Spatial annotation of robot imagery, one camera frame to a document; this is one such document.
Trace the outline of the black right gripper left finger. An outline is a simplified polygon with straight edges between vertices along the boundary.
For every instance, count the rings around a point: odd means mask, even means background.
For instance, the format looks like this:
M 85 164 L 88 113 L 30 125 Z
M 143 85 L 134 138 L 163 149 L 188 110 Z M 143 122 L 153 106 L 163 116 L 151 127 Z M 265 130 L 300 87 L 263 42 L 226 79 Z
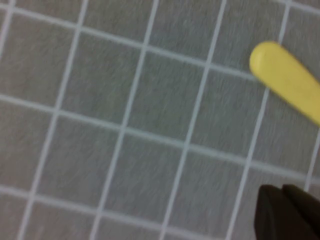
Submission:
M 270 184 L 258 190 L 254 232 L 257 240 L 314 240 L 315 234 L 305 223 L 282 187 Z

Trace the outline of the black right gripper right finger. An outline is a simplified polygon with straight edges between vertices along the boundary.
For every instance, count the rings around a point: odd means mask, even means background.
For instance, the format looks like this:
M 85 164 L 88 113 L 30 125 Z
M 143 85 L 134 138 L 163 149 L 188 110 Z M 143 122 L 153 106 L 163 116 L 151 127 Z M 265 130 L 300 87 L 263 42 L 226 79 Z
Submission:
M 293 184 L 284 184 L 282 186 L 282 191 L 319 240 L 320 201 Z

